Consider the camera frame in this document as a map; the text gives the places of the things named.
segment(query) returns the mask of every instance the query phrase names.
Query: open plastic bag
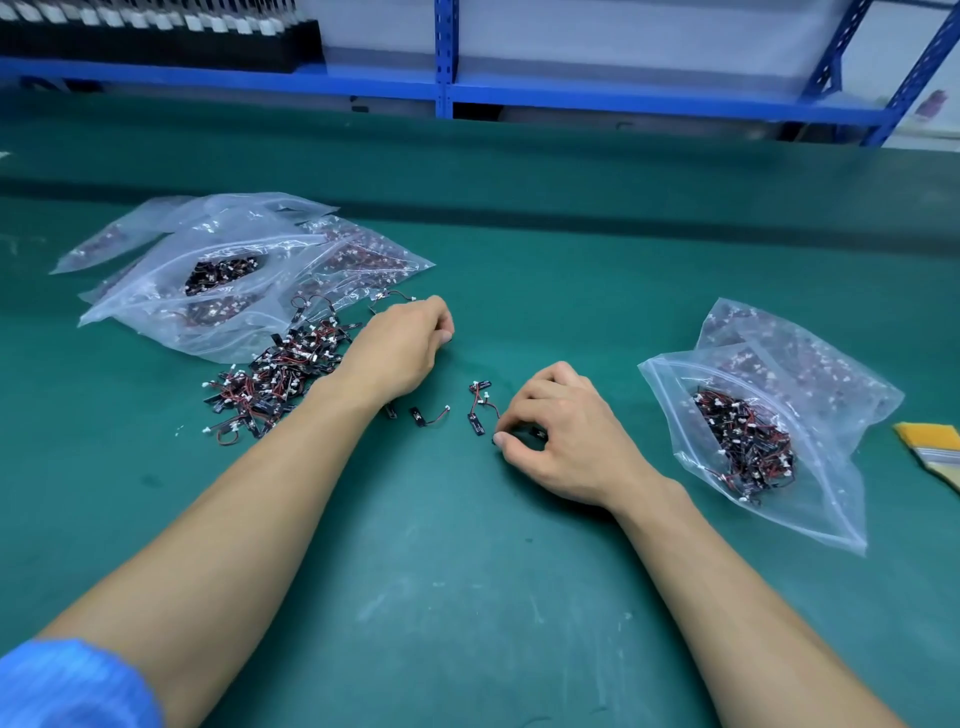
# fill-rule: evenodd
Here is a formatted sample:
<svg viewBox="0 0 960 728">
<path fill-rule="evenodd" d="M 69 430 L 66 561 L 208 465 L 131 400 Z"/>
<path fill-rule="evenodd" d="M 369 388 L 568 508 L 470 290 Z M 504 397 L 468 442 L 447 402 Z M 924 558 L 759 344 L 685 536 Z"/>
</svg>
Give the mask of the open plastic bag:
<svg viewBox="0 0 960 728">
<path fill-rule="evenodd" d="M 86 294 L 89 324 L 112 317 L 180 352 L 250 361 L 299 308 L 309 319 L 372 298 L 433 263 L 334 216 L 229 207 L 176 231 L 120 280 Z M 220 282 L 219 268 L 244 275 Z"/>
<path fill-rule="evenodd" d="M 64 255 L 51 271 L 70 273 L 90 268 L 129 253 L 161 236 L 203 223 L 216 226 L 229 209 L 265 210 L 294 221 L 335 212 L 336 207 L 294 197 L 282 192 L 208 195 L 207 197 L 156 197 L 114 220 Z"/>
<path fill-rule="evenodd" d="M 867 424 L 889 416 L 902 401 L 893 385 L 809 331 L 725 300 L 704 322 L 696 350 L 661 354 L 639 369 L 686 470 L 763 518 L 865 553 L 863 480 L 850 453 Z M 790 482 L 762 497 L 745 496 L 730 453 L 695 400 L 704 391 L 746 402 L 762 426 L 789 436 L 795 458 Z"/>
</svg>

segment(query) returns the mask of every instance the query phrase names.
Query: person's left hand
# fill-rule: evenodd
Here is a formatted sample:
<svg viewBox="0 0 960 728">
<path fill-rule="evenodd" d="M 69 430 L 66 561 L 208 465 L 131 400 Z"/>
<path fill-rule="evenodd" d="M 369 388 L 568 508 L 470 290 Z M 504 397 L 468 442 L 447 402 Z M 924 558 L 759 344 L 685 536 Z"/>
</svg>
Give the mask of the person's left hand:
<svg viewBox="0 0 960 728">
<path fill-rule="evenodd" d="M 360 331 L 334 375 L 386 404 L 420 386 L 452 337 L 453 317 L 440 296 L 396 303 Z"/>
</svg>

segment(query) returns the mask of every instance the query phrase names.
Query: green table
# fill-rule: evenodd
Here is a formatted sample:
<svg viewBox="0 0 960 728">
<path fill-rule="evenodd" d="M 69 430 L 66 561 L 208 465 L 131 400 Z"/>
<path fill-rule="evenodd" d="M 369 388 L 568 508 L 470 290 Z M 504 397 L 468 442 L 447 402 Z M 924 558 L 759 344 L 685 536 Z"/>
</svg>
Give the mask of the green table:
<svg viewBox="0 0 960 728">
<path fill-rule="evenodd" d="M 217 448 L 200 432 L 214 420 L 199 384 L 216 365 L 113 322 L 75 328 L 76 294 L 107 271 L 46 272 L 146 197 L 280 189 L 341 204 L 437 263 L 404 290 L 444 296 L 457 336 L 400 405 L 453 410 L 435 429 L 405 414 L 373 423 L 276 623 L 208 725 L 716 725 L 611 520 L 534 487 L 466 422 L 470 381 L 491 379 L 503 403 L 561 358 L 912 726 L 960 713 L 956 494 L 874 427 L 855 456 L 868 555 L 820 546 L 686 474 L 636 370 L 690 348 L 726 296 L 889 377 L 906 393 L 897 419 L 955 422 L 960 159 L 3 100 L 0 650 L 146 544 L 250 441 Z"/>
</svg>

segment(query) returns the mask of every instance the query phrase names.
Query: blue metal shelf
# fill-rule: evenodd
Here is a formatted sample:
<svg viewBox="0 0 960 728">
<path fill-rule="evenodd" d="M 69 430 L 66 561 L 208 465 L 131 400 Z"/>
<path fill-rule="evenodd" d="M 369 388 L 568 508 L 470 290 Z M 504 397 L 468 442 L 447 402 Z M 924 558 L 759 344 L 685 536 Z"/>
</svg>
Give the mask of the blue metal shelf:
<svg viewBox="0 0 960 728">
<path fill-rule="evenodd" d="M 960 38 L 960 4 L 950 11 L 917 64 L 886 108 L 866 104 L 843 92 L 843 53 L 872 0 L 852 0 L 836 33 L 814 69 L 804 92 L 745 93 L 677 83 L 633 83 L 551 77 L 523 72 L 523 64 L 505 72 L 471 68 L 460 59 L 459 0 L 434 0 L 435 69 L 388 65 L 306 65 L 294 73 L 144 66 L 89 61 L 0 57 L 0 78 L 34 76 L 112 83 L 205 86 L 286 93 L 367 96 L 434 101 L 437 116 L 453 117 L 455 102 L 550 109 L 595 109 L 769 122 L 830 124 L 837 138 L 848 127 L 866 128 L 863 144 L 879 146 L 896 128 Z"/>
</svg>

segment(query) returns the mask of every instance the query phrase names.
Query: blue sleeve cuff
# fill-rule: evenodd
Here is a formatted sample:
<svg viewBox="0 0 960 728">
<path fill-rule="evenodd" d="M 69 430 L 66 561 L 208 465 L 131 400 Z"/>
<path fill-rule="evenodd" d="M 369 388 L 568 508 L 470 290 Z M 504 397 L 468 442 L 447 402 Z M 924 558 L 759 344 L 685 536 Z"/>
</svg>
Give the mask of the blue sleeve cuff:
<svg viewBox="0 0 960 728">
<path fill-rule="evenodd" d="M 4 728 L 162 728 L 133 667 L 80 640 L 33 640 L 0 657 Z"/>
</svg>

